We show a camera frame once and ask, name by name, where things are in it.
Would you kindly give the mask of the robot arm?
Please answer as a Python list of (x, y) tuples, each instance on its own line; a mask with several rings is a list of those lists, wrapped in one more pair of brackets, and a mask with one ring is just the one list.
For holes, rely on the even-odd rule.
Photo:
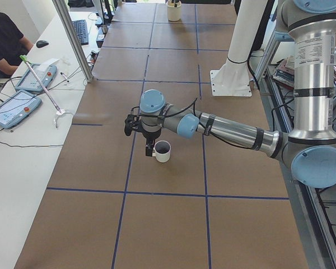
[(277, 33), (295, 43), (294, 126), (291, 132), (267, 131), (213, 114), (193, 105), (178, 109), (158, 90), (141, 96), (140, 113), (125, 120), (125, 134), (146, 138), (146, 155), (166, 128), (191, 138), (215, 136), (244, 149), (262, 151), (291, 170), (294, 179), (313, 188), (336, 184), (336, 132), (333, 130), (334, 37), (336, 1), (279, 1)]

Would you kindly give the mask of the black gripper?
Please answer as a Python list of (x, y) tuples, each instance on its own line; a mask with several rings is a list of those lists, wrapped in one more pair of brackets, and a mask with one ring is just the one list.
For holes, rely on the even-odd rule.
[(149, 157), (156, 157), (156, 151), (155, 151), (155, 140), (160, 137), (161, 135), (161, 128), (158, 131), (149, 132), (145, 129), (143, 129), (142, 132), (144, 138), (146, 139), (146, 149), (145, 154)]

